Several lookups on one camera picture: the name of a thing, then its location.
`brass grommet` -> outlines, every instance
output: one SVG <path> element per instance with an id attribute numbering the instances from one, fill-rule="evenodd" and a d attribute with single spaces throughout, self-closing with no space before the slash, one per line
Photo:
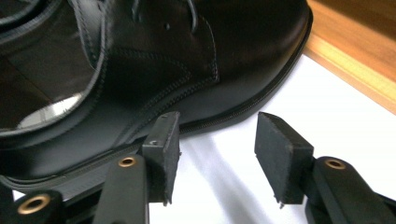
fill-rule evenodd
<path id="1" fill-rule="evenodd" d="M 346 165 L 339 160 L 328 159 L 325 161 L 325 163 L 336 170 L 344 170 L 346 168 Z"/>
<path id="2" fill-rule="evenodd" d="M 40 211 L 49 203 L 50 196 L 48 194 L 39 194 L 21 204 L 20 207 L 18 207 L 18 213 L 21 215 L 29 215 Z"/>
<path id="3" fill-rule="evenodd" d="M 136 160 L 133 157 L 127 157 L 119 161 L 120 167 L 129 167 L 136 164 Z"/>

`clamp jaw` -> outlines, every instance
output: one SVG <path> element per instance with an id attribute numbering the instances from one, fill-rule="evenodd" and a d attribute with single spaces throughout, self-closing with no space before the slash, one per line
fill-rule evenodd
<path id="1" fill-rule="evenodd" d="M 12 190 L 2 186 L 0 223 L 149 223 L 149 203 L 172 202 L 178 118 L 177 112 L 161 115 L 141 148 L 112 161 L 103 187 L 89 195 L 64 202 L 56 190 L 38 190 L 14 203 Z"/>
<path id="2" fill-rule="evenodd" d="M 313 157 L 314 148 L 283 119 L 260 113 L 255 153 L 283 204 L 307 196 L 308 223 L 396 223 L 396 202 L 373 192 L 352 165 Z"/>

